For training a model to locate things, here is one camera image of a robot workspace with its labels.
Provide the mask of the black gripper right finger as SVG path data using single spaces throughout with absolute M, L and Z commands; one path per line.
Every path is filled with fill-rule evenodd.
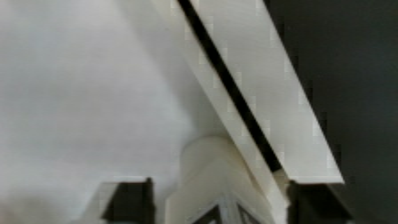
M 356 224 L 335 186 L 342 184 L 290 182 L 288 224 Z

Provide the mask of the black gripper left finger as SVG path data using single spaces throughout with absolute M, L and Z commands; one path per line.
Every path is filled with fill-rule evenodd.
M 155 224 L 155 217 L 153 179 L 104 183 L 79 224 Z

